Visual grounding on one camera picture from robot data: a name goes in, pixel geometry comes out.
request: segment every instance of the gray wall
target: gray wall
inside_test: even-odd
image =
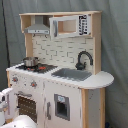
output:
[[[128,0],[4,0],[11,65],[25,57],[19,13],[102,10],[102,70],[115,77],[106,88],[106,120],[128,127]]]
[[[7,87],[6,68],[7,62],[7,49],[5,39],[5,28],[3,19],[2,1],[0,1],[0,91]]]

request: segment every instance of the backsplash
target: backsplash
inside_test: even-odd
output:
[[[33,56],[39,57],[40,63],[75,68],[78,54],[87,51],[93,57],[93,38],[73,37],[51,40],[49,35],[33,34]],[[82,55],[81,62],[86,62],[86,70],[92,71],[90,60]]]

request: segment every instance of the utensil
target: utensil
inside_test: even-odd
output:
[[[26,57],[23,59],[23,63],[26,67],[33,67],[38,64],[38,57]]]

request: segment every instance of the toy kitchen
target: toy kitchen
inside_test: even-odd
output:
[[[37,128],[104,128],[105,87],[114,77],[101,71],[101,12],[20,17],[31,63],[7,69],[14,89],[7,114],[28,115]]]

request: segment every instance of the faucet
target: faucet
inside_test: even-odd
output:
[[[91,56],[88,52],[82,51],[82,52],[80,52],[79,55],[78,55],[78,63],[76,64],[77,70],[83,70],[83,69],[85,69],[86,63],[82,64],[82,63],[80,62],[81,55],[83,55],[83,54],[86,54],[86,55],[88,56],[88,58],[90,59],[90,65],[93,65],[92,56]]]

